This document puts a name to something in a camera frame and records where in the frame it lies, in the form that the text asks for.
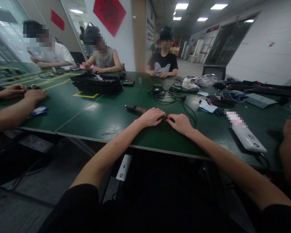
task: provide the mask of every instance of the red poster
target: red poster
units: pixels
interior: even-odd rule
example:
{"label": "red poster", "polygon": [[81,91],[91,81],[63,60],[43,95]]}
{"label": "red poster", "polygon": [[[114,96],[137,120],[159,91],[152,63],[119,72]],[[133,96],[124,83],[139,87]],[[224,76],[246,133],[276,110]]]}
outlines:
{"label": "red poster", "polygon": [[63,21],[62,18],[60,18],[59,15],[57,15],[53,10],[51,11],[51,21],[64,31],[65,21]]}
{"label": "red poster", "polygon": [[93,12],[109,33],[115,37],[126,15],[126,11],[119,0],[96,0]]}

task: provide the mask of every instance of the white device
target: white device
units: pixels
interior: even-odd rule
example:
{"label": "white device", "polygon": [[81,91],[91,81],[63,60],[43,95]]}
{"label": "white device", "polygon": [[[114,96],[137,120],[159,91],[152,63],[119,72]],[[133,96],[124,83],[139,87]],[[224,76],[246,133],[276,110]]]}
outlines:
{"label": "white device", "polygon": [[121,163],[120,169],[117,173],[116,179],[117,180],[121,180],[121,181],[125,181],[126,180],[126,176],[128,173],[128,169],[129,169],[129,165],[131,163],[133,159],[132,155],[126,154],[124,155],[123,161]]}
{"label": "white device", "polygon": [[266,153],[267,150],[236,112],[225,112],[232,124],[232,129],[246,150]]}

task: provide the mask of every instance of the plastic bag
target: plastic bag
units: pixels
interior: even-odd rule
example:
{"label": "plastic bag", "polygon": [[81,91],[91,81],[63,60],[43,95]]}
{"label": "plastic bag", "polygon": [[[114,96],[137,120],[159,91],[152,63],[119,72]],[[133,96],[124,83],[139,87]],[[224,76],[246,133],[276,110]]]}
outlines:
{"label": "plastic bag", "polygon": [[216,77],[215,74],[205,74],[201,77],[198,77],[195,79],[194,84],[198,86],[213,86],[216,82],[218,81],[218,78]]}

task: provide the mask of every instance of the black cap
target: black cap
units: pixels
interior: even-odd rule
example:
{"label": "black cap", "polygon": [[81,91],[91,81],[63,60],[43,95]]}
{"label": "black cap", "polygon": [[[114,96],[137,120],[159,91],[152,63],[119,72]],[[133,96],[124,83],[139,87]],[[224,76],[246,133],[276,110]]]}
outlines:
{"label": "black cap", "polygon": [[162,28],[159,39],[160,40],[172,40],[174,31],[171,27],[165,26]]}
{"label": "black cap", "polygon": [[101,40],[99,32],[100,30],[98,27],[95,27],[92,23],[88,23],[85,31],[85,43],[87,45],[96,45]]}

